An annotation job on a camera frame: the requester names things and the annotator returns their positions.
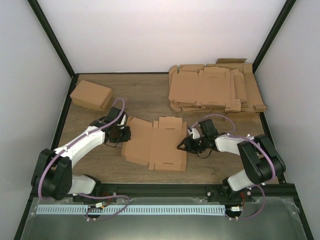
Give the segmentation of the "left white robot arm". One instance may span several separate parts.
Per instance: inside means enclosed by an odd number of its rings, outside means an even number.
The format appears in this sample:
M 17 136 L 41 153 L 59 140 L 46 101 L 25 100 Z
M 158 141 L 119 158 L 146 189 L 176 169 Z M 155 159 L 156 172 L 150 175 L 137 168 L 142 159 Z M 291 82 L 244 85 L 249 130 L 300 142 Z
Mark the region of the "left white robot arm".
M 69 143 L 54 150 L 42 150 L 38 156 L 31 186 L 55 200 L 68 195 L 84 194 L 97 202 L 102 189 L 98 179 L 89 175 L 74 175 L 73 167 L 94 148 L 106 143 L 124 143 L 131 139 L 127 126 L 128 115 L 122 109 L 111 107 L 109 113 L 93 121 L 83 133 Z

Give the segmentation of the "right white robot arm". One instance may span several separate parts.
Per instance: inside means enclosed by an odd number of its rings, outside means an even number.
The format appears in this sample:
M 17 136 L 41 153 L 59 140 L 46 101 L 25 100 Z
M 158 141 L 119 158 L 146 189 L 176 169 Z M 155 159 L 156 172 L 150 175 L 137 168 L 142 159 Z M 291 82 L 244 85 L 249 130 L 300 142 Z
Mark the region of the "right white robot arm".
M 241 158 L 243 169 L 223 180 L 221 191 L 225 200 L 232 202 L 244 189 L 272 181 L 286 171 L 285 162 L 267 135 L 219 133 L 211 119 L 197 124 L 201 132 L 194 126 L 188 127 L 188 136 L 177 145 L 178 150 L 197 156 L 210 150 Z

